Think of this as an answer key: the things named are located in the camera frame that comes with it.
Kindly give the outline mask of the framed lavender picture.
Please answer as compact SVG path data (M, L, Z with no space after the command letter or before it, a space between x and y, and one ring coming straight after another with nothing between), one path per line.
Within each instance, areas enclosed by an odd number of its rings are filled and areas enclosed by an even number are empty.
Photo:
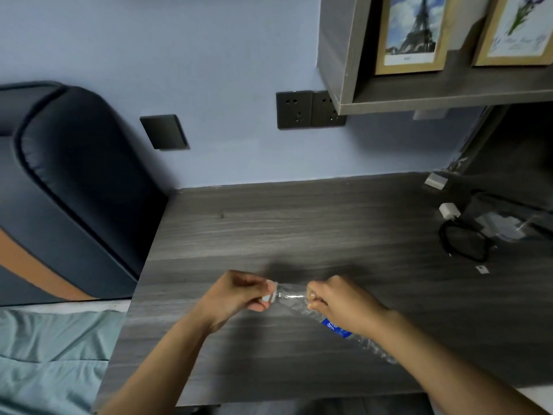
M492 0L472 65L553 64L553 0Z

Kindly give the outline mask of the person's left forearm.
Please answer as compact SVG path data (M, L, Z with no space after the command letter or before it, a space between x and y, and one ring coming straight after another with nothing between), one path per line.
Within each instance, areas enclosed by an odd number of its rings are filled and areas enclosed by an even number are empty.
M182 317L97 415L169 415L214 321L200 308Z

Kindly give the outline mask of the clear plastic water bottle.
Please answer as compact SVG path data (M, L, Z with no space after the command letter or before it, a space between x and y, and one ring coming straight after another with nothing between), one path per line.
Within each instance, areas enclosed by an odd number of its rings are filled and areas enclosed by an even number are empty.
M378 355L387 362L397 364L397 360L389 355L376 342L365 336L351 333L350 331L333 324L321 313L310 310L308 308L307 286L279 283L278 296L276 297L274 303L275 302L289 307L291 310L319 322L340 336L342 339L355 343L365 350L371 351L373 354Z

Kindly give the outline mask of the grey wooden wall shelf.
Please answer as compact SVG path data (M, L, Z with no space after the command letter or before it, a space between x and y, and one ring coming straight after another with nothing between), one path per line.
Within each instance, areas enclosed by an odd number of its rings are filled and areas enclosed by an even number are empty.
M473 67L493 0L455 0L445 67L374 76L382 0L321 0L317 68L339 115L553 101L553 65Z

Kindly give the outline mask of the light green bed sheet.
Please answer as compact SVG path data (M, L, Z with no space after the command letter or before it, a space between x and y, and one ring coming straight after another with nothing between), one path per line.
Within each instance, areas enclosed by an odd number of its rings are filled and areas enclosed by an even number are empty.
M125 315L0 309L0 415L91 415Z

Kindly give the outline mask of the framed tower picture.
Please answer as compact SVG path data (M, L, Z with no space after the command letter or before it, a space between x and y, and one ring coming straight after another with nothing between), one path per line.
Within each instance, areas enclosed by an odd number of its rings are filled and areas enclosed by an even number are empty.
M376 76L445 67L457 0L383 0Z

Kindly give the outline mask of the dark double wall socket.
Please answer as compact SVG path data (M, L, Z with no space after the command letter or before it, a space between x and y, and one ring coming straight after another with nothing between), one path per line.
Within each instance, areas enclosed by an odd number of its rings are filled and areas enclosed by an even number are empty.
M342 127L346 116L338 114L327 90L278 92L276 97L279 130Z

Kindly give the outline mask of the person's left hand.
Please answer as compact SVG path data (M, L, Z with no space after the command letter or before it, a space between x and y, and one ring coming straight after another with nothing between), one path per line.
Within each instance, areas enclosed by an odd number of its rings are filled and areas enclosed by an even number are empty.
M242 271L225 272L197 305L209 323L210 333L218 331L231 317L243 310L238 308L236 300L236 272Z

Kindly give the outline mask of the person's right forearm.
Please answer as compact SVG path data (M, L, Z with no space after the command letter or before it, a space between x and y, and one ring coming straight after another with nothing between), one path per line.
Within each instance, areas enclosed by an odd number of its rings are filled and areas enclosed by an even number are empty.
M364 330L418 381L446 415L550 415L395 311L371 314Z

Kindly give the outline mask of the dark blue padded headboard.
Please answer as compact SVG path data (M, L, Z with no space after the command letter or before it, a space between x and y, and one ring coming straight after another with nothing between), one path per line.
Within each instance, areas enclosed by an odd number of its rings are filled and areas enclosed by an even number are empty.
M0 307L131 299L168 200L102 97L0 85Z

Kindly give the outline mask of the dark wall switch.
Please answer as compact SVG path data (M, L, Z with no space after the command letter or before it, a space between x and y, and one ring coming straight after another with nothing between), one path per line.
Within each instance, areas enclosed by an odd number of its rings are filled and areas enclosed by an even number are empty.
M142 116L140 122L155 150L189 150L180 121L176 114Z

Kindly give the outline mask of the person's right hand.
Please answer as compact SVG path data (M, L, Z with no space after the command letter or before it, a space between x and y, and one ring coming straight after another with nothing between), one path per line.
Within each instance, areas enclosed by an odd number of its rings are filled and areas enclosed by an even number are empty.
M322 299L328 312L319 312L330 322L354 334L375 339L380 326L394 311L346 277L312 280L307 286L308 302Z

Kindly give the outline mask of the clear plastic bag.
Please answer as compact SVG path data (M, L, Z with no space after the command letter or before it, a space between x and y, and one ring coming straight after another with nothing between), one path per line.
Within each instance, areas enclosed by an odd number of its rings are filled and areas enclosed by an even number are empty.
M504 242L553 242L553 209L483 190L471 191L461 220L481 234Z

